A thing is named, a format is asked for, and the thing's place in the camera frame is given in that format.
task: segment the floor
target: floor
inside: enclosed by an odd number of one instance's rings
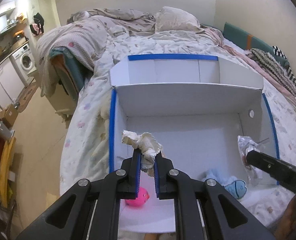
[[[16,232],[26,228],[59,196],[60,158],[67,127],[46,97],[40,97],[39,88],[15,121],[17,142],[11,170],[17,174]]]

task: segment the human hand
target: human hand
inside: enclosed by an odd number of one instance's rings
[[[275,231],[276,240],[296,239],[296,196],[289,202]]]

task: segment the brown rug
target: brown rug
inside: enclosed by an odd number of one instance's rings
[[[36,92],[38,88],[37,82],[30,83],[19,96],[18,102],[20,103],[20,106],[18,107],[18,112],[21,113],[23,110],[26,109],[30,99],[32,98],[33,94]]]

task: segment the clear plastic wrapper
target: clear plastic wrapper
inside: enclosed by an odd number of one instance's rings
[[[249,136],[238,136],[238,149],[241,157],[241,161],[243,166],[245,167],[247,176],[248,176],[248,183],[252,186],[257,186],[260,184],[260,181],[263,178],[263,171],[248,164],[246,156],[248,152],[252,150],[256,150],[261,152],[264,148],[264,141],[260,143],[256,143],[251,137]]]

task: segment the washing machine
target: washing machine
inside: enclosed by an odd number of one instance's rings
[[[25,87],[27,87],[33,80],[33,77],[28,77],[27,74],[35,66],[35,60],[32,56],[29,45],[25,44],[19,48],[10,56],[10,60],[12,61],[13,66]]]

